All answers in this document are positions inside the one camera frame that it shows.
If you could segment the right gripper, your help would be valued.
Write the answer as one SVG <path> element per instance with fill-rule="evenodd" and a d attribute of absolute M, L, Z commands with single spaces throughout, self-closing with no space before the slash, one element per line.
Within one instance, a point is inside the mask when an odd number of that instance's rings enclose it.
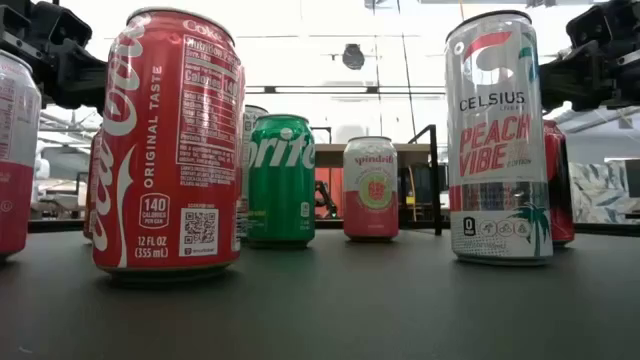
<path fill-rule="evenodd" d="M 639 2 L 615 1 L 615 80 L 597 42 L 572 49 L 539 67 L 542 108 L 554 110 L 570 102 L 573 111 L 593 110 L 616 100 L 621 107 L 639 105 Z"/>

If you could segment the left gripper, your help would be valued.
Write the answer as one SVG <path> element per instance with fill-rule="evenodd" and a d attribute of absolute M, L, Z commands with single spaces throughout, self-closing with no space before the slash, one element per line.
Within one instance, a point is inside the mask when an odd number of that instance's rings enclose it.
<path fill-rule="evenodd" d="M 52 76 L 45 93 L 44 81 L 50 67 L 36 12 L 49 5 L 49 1 L 1 0 L 1 49 L 31 67 L 43 106 L 51 98 L 65 109 L 87 106 L 103 110 L 107 63 L 69 39 L 50 47 Z"/>

